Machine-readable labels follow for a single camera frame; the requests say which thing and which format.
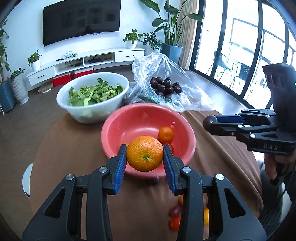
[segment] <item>white tv stand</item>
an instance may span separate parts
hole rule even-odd
[[[76,57],[61,61],[52,61],[42,65],[39,70],[27,75],[31,86],[52,79],[58,75],[69,73],[78,69],[94,67],[95,69],[111,66],[132,64],[136,57],[144,56],[144,49],[112,48],[100,49],[86,53],[79,53]],[[92,59],[106,59],[103,62],[90,63]]]

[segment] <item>potted plant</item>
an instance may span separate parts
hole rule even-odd
[[[10,78],[13,93],[20,105],[23,105],[29,100],[28,92],[22,75],[23,73],[24,69],[19,68],[12,72]]]
[[[126,47],[128,49],[135,49],[137,42],[140,41],[140,34],[137,34],[137,30],[132,30],[131,33],[126,34],[126,37],[123,39],[126,42]]]
[[[178,63],[182,53],[182,47],[179,47],[178,44],[184,32],[181,30],[183,20],[188,17],[197,21],[202,21],[204,18],[196,13],[184,16],[180,15],[182,8],[185,6],[188,0],[185,0],[182,3],[180,11],[170,5],[170,0],[166,0],[164,10],[168,13],[167,19],[162,19],[160,16],[160,9],[157,3],[153,2],[152,0],[140,0],[140,2],[145,4],[149,9],[154,10],[159,16],[159,18],[154,19],[152,26],[157,27],[157,29],[154,30],[155,33],[160,30],[164,31],[165,44],[162,46],[161,53],[165,54],[175,63]]]
[[[143,46],[148,46],[146,48],[146,54],[149,55],[152,52],[158,52],[162,49],[162,44],[163,41],[161,39],[156,38],[156,33],[155,32],[150,32],[149,34],[140,34],[141,36],[145,37],[143,39]]]
[[[31,64],[33,71],[40,69],[40,56],[42,56],[42,55],[39,54],[38,52],[39,52],[39,50],[37,50],[36,53],[33,53],[32,56],[30,58],[28,58],[29,66]]]
[[[3,23],[0,28],[0,104],[5,113],[11,111],[16,104],[15,97],[9,81],[5,81],[4,69],[10,71],[9,64],[7,63],[7,53],[5,52],[6,47],[2,43],[4,36],[9,38],[6,31],[2,28],[6,25],[7,20]]]

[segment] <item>white flower pot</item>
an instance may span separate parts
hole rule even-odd
[[[160,53],[160,50],[157,50],[157,49],[152,49],[151,48],[151,45],[145,45],[144,46],[144,48],[145,48],[145,55],[150,55],[151,53]]]
[[[36,71],[38,69],[40,69],[40,59],[38,59],[37,61],[31,63],[31,67],[33,71]]]
[[[11,87],[15,95],[15,98],[17,99],[20,105],[26,103],[29,100],[28,92],[22,74],[15,77],[15,79],[11,81]]]
[[[134,43],[132,44],[131,41],[128,40],[128,41],[126,41],[126,47],[127,47],[128,49],[135,49],[136,46],[137,46],[137,42],[138,42],[138,41],[135,40]]]

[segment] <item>pink plastic basin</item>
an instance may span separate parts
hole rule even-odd
[[[157,104],[131,104],[112,113],[102,128],[101,141],[104,152],[110,158],[117,155],[122,144],[129,144],[139,136],[152,136],[157,139],[159,129],[165,126],[170,126],[174,130],[174,156],[180,157],[186,165],[196,147],[194,132],[183,116]],[[150,172],[139,172],[127,164],[126,173],[145,178],[165,176],[162,163]]]

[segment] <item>bowl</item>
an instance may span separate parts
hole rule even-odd
[[[196,147],[194,132],[182,115],[157,104],[131,104],[112,113],[102,128],[103,150],[108,158],[114,157],[122,144],[129,144],[133,139],[143,135],[157,139],[159,129],[165,126],[170,126],[174,130],[174,156],[180,157],[186,165]],[[165,176],[162,163],[150,172],[139,172],[127,164],[126,173],[144,178]]]
[[[97,85],[98,78],[108,82],[108,85],[117,87],[121,84],[124,88],[119,95],[104,102],[89,106],[70,106],[69,90],[71,87],[78,91],[82,86]],[[126,77],[116,73],[94,73],[81,76],[64,85],[57,94],[58,105],[66,109],[69,114],[79,123],[93,124],[104,121],[107,117],[121,106],[122,98],[128,91],[129,81]]]

